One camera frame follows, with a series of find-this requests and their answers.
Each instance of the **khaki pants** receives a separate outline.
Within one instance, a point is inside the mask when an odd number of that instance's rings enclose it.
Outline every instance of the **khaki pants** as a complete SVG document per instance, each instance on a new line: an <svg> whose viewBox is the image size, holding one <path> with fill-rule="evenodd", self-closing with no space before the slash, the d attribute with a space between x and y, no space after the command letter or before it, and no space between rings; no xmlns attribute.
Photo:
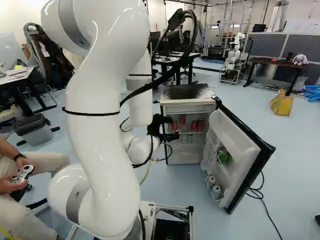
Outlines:
<svg viewBox="0 0 320 240"><path fill-rule="evenodd" d="M63 153L24 152L38 167L37 174L49 172L53 176L69 164L69 158ZM17 164L5 156L0 158L0 178L15 173ZM13 237L23 240L56 240L55 230L48 228L34 216L29 208L17 203L9 194L0 194L0 226Z"/></svg>

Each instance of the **table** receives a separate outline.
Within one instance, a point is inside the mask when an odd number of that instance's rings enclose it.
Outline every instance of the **table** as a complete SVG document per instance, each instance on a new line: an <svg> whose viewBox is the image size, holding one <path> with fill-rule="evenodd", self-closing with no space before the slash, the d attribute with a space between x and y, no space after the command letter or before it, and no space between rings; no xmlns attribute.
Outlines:
<svg viewBox="0 0 320 240"><path fill-rule="evenodd" d="M4 88L8 90L13 98L17 101L17 103L20 105L23 115L25 117L30 117L34 114L41 113L43 111L56 108L57 105L52 106L46 106L44 101L42 100L40 94L36 90L34 84L30 81L31 73L35 70L35 67L27 67L25 69L21 69L21 71L13 71L9 70L6 72L7 76L0 78L0 88ZM33 96L36 98L36 100L41 105L41 109L38 109L36 111L32 111L31 108L28 106L26 101L24 100L24 97L21 95L19 91L19 86L25 83L30 91L32 92Z"/></svg>
<svg viewBox="0 0 320 240"><path fill-rule="evenodd" d="M270 57L253 57L253 58L249 59L249 62L252 62L252 66L250 68L248 79L246 80L246 83L243 86L246 87L246 86L252 84L251 78L252 78L252 74L254 72L255 66L257 64L272 64L272 65L295 68L296 74L292 80L290 87L287 89L287 91L285 93L286 96L289 96L292 92L292 89L294 88L294 86L296 84L296 81L299 77L301 69L306 69L307 66L306 65L302 65L302 66L294 65L291 61L287 61L287 60L279 59L277 61L272 61L272 59L273 58L270 58Z"/></svg>
<svg viewBox="0 0 320 240"><path fill-rule="evenodd" d="M161 65L162 74L165 74L167 72L167 66L174 65L180 59L180 57L183 54L184 54L183 52L173 51L173 52L169 53L169 56L157 55L158 58L156 58L154 60L154 62L156 64L160 64ZM189 57L188 57L188 60L187 60L188 66L189 66L188 84L192 84L194 59L197 58L197 57L200 57L200 56L201 56L201 53L191 52ZM175 77L176 77L176 85L178 86L178 85L181 84L180 68L176 72Z"/></svg>

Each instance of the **open fridge door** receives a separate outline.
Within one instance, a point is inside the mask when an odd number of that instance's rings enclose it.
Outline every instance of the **open fridge door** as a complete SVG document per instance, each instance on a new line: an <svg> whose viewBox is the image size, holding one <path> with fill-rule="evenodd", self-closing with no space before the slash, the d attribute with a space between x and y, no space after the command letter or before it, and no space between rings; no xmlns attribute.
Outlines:
<svg viewBox="0 0 320 240"><path fill-rule="evenodd" d="M200 166L214 202L232 214L276 148L213 99L217 108L209 117Z"/></svg>

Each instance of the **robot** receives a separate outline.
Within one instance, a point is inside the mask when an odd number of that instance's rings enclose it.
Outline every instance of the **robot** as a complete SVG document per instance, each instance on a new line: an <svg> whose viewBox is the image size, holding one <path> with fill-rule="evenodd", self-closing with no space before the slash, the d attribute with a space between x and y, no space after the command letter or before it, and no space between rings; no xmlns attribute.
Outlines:
<svg viewBox="0 0 320 240"><path fill-rule="evenodd" d="M267 28L267 32L283 32L286 27L286 12L289 7L290 0L277 0L270 22Z"/></svg>
<svg viewBox="0 0 320 240"><path fill-rule="evenodd" d="M176 29L185 18L196 22L192 11L177 10L168 30ZM101 240L127 239L138 215L146 228L143 208L152 208L148 213L154 218L155 204L141 201L134 168L145 164L161 143L160 135L135 137L131 131L154 120L147 51L150 25L144 2L50 0L41 11L41 21L54 42L86 56L67 85L64 108L71 145L81 163L54 176L48 186L48 203ZM154 84L167 81L177 68ZM121 101L125 79L133 92ZM130 117L121 123L120 106L126 100Z"/></svg>
<svg viewBox="0 0 320 240"><path fill-rule="evenodd" d="M230 84L236 84L238 82L238 79L244 67L244 59L241 58L242 54L239 49L241 41L245 38L245 34L238 32L234 37L234 42L229 43L233 47L230 48L224 66L220 70L221 82L228 82Z"/></svg>

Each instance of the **red can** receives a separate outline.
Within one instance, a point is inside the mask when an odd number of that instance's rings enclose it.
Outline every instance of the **red can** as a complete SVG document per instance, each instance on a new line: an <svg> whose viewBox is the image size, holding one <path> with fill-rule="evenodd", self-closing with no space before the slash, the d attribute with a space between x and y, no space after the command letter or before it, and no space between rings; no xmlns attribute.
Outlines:
<svg viewBox="0 0 320 240"><path fill-rule="evenodd" d="M197 124L197 121L196 120L193 120L192 123L191 123L191 129L192 131L197 131L198 129L198 124Z"/></svg>
<svg viewBox="0 0 320 240"><path fill-rule="evenodd" d="M204 130L205 122L202 119L198 120L198 131L202 132Z"/></svg>
<svg viewBox="0 0 320 240"><path fill-rule="evenodd" d="M180 124L181 124L181 125L185 125L185 124L186 124L186 116L185 116L185 115L182 115L182 116L180 117Z"/></svg>
<svg viewBox="0 0 320 240"><path fill-rule="evenodd" d="M177 124L176 121L173 121L173 123L172 123L172 130L173 130L174 132L177 132L177 131L178 131L178 124Z"/></svg>

